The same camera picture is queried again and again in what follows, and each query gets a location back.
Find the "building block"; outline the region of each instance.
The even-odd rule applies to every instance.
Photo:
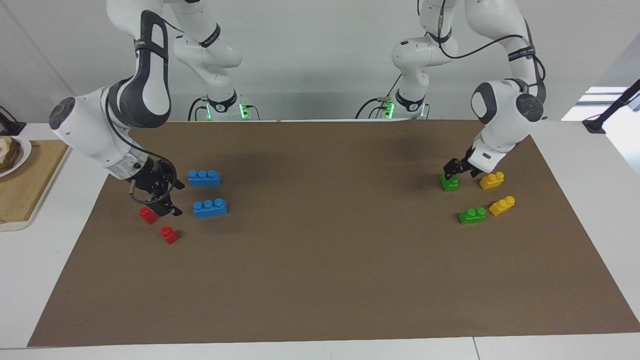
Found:
[[[140,209],[140,217],[149,225],[152,225],[158,219],[158,215],[146,206]]]
[[[215,201],[207,200],[204,203],[196,201],[193,203],[193,214],[197,218],[218,217],[227,214],[227,202],[223,199]]]
[[[214,170],[210,171],[189,171],[189,185],[194,187],[220,186],[220,174]]]
[[[507,196],[504,199],[491,205],[489,211],[491,211],[491,213],[496,217],[509,211],[515,204],[516,199],[513,196]]]
[[[461,213],[459,218],[462,225],[477,224],[485,220],[486,210],[484,208],[469,209]]]
[[[497,188],[504,182],[504,173],[496,172],[495,174],[489,174],[480,180],[480,186],[483,190],[489,190]]]
[[[446,192],[454,192],[458,189],[458,178],[455,176],[447,180],[444,177],[444,173],[442,173],[442,175],[440,175],[440,182],[442,183],[442,188]]]
[[[162,233],[162,237],[166,240],[167,244],[169,245],[175,243],[179,239],[178,234],[176,234],[175,231],[173,231],[173,229],[170,226],[163,227],[162,230],[160,230],[160,232]]]

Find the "blue toy brick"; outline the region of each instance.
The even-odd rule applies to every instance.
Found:
[[[196,201],[193,203],[193,213],[197,218],[218,217],[227,214],[227,202],[223,199],[205,202]]]
[[[206,172],[204,170],[189,171],[189,185],[194,187],[213,187],[220,186],[220,174],[210,170]]]

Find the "bread slice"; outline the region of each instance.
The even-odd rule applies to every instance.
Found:
[[[20,156],[20,143],[9,136],[0,136],[0,154],[4,154],[0,156],[0,172],[12,169]]]

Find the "green light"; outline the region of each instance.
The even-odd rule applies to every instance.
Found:
[[[240,104],[240,116],[242,116],[243,120],[249,118],[249,110],[247,110],[245,105]]]
[[[387,101],[387,108],[385,109],[385,118],[391,119],[394,116],[394,109],[396,105],[392,101]]]

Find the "wooden cutting board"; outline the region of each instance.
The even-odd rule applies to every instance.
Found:
[[[0,177],[0,231],[21,230],[31,223],[67,150],[60,140],[32,141],[27,161]]]

